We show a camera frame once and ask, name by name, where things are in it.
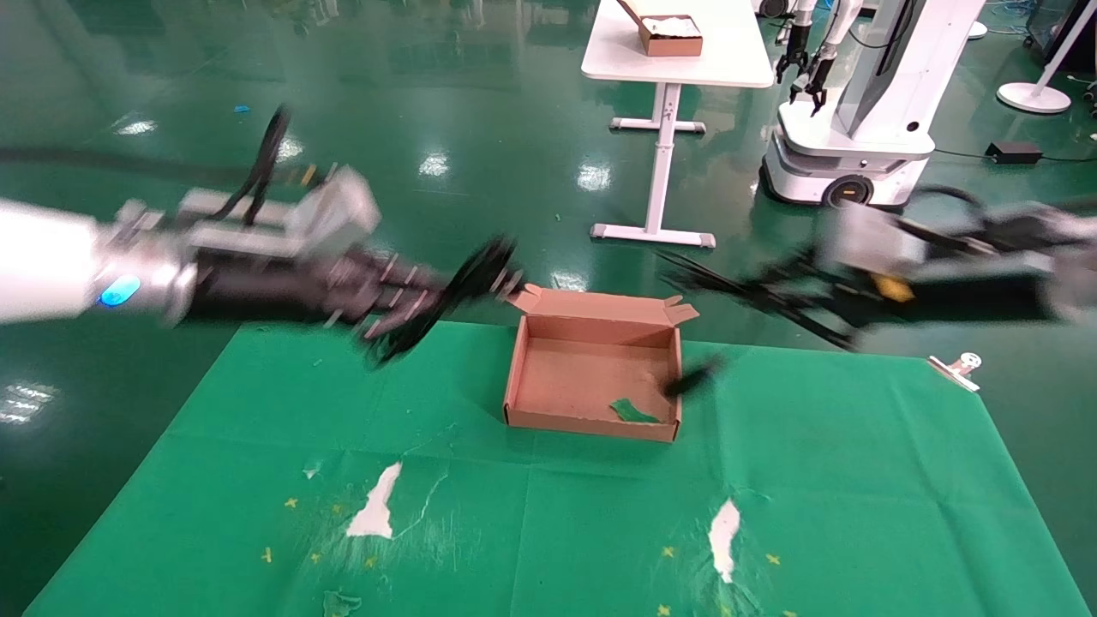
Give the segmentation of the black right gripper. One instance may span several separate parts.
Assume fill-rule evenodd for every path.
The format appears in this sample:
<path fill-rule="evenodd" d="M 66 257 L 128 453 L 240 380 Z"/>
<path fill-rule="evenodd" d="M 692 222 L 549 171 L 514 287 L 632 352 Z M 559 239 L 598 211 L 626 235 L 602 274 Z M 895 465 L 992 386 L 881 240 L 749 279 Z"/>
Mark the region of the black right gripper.
<path fill-rule="evenodd" d="M 938 259 L 905 273 L 857 271 L 849 267 L 828 270 L 818 263 L 815 247 L 800 249 L 764 266 L 760 273 L 733 280 L 681 254 L 661 249 L 661 280 L 678 291 L 706 291 L 753 301 L 753 307 L 783 319 L 842 350 L 853 350 L 867 319 L 840 311 L 833 298 L 768 296 L 780 285 L 802 279 L 853 290 L 869 285 L 878 301 L 877 323 L 1007 323 L 1007 321 L 1058 321 L 1059 308 L 1051 296 L 1054 259 L 1042 254 Z M 837 330 L 811 316 L 830 313 L 846 328 Z"/>

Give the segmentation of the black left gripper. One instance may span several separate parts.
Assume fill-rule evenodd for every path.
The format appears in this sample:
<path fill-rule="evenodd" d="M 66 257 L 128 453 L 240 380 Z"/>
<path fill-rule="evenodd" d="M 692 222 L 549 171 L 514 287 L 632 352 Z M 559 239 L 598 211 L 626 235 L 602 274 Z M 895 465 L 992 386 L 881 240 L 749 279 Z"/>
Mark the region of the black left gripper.
<path fill-rule="evenodd" d="M 342 263 L 342 278 L 337 273 Z M 442 306 L 446 298 L 489 298 L 508 253 L 474 251 L 449 279 L 396 254 L 344 251 L 304 261 L 201 249 L 191 321 L 344 324 L 372 341 Z"/>

